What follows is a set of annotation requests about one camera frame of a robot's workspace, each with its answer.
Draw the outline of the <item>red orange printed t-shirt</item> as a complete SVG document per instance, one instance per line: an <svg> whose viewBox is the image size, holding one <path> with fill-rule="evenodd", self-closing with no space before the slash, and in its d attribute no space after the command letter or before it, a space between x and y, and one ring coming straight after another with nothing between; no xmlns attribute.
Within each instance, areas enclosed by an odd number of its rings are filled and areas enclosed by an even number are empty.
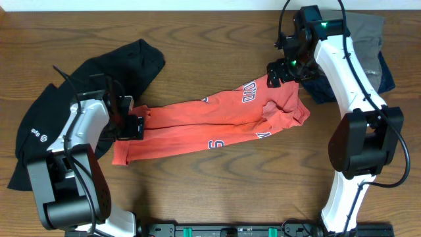
<svg viewBox="0 0 421 237"><path fill-rule="evenodd" d="M270 88L267 79L262 76L202 100L134 108L132 114L145 120L144 138L115 142L112 163L214 149L303 125L310 112L299 99L298 84Z"/></svg>

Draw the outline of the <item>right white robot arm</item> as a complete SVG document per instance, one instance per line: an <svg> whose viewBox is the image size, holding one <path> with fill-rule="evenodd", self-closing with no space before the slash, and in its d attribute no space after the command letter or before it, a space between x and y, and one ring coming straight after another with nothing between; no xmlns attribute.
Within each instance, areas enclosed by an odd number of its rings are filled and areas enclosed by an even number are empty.
<svg viewBox="0 0 421 237"><path fill-rule="evenodd" d="M307 236L392 236L390 224L359 224L357 213L367 189L390 164L401 135L404 116L390 107L368 81L353 54L345 18L324 20L316 7L293 17L294 34L278 34L276 47L284 57L268 64L267 84L304 82L324 75L333 90L341 121L328 144L334 183L319 222Z"/></svg>

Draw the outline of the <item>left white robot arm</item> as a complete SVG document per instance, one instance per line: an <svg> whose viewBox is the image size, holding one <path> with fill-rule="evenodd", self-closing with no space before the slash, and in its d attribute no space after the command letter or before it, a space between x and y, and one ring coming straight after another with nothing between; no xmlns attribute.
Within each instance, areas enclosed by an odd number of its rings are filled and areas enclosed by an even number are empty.
<svg viewBox="0 0 421 237"><path fill-rule="evenodd" d="M99 140L140 140L143 118L130 114L130 95L77 94L57 139L28 160L39 219L66 236L136 236L136 216L112 203L95 156Z"/></svg>

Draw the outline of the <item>navy blue folded garment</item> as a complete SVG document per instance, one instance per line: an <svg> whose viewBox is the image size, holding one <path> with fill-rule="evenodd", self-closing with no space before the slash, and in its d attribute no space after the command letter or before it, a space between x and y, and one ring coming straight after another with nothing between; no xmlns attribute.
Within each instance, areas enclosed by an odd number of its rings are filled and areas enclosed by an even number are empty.
<svg viewBox="0 0 421 237"><path fill-rule="evenodd" d="M378 60L382 69L382 77L378 88L378 93L381 94L394 89L395 82L382 52L378 53ZM301 85L317 104L336 102L333 90L325 76L321 76L317 80L302 82Z"/></svg>

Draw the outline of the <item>black garment with white logo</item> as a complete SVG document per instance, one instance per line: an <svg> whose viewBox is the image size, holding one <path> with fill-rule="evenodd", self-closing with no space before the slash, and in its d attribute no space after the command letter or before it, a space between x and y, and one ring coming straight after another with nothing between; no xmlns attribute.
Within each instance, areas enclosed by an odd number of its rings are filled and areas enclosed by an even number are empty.
<svg viewBox="0 0 421 237"><path fill-rule="evenodd" d="M105 74L112 78L118 93L130 95L137 101L165 64L164 54L160 50L139 39L86 60L71 76L85 78ZM15 155L18 161L7 186L9 189L32 189L26 162L46 152L58 138L69 118L70 100L75 93L70 79L60 86L49 84L30 106L17 131Z"/></svg>

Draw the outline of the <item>grey folded t-shirt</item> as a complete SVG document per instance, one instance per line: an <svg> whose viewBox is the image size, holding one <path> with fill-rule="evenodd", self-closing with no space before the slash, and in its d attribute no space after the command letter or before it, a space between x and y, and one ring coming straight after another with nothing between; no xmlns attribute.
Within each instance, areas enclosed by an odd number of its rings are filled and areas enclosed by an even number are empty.
<svg viewBox="0 0 421 237"><path fill-rule="evenodd" d="M382 16L346 12L347 27L351 33L355 55L372 87L380 92L382 66L378 55L383 46Z"/></svg>

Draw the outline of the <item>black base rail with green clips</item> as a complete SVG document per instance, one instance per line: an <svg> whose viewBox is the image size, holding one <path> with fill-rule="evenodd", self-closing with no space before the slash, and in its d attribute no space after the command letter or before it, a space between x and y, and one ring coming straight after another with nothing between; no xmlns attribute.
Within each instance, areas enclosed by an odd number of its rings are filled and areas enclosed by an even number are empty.
<svg viewBox="0 0 421 237"><path fill-rule="evenodd" d="M86 232L65 232L64 236L123 236L123 234L105 234L96 230L93 235ZM326 234L322 227L309 223L285 223L281 225L252 225L252 226L217 226L217 225L179 225L179 224L151 224L139 228L136 235L144 237L309 237L309 236L342 236L341 233ZM393 237L395 236L391 224L358 224L355 229L344 236L362 237Z"/></svg>

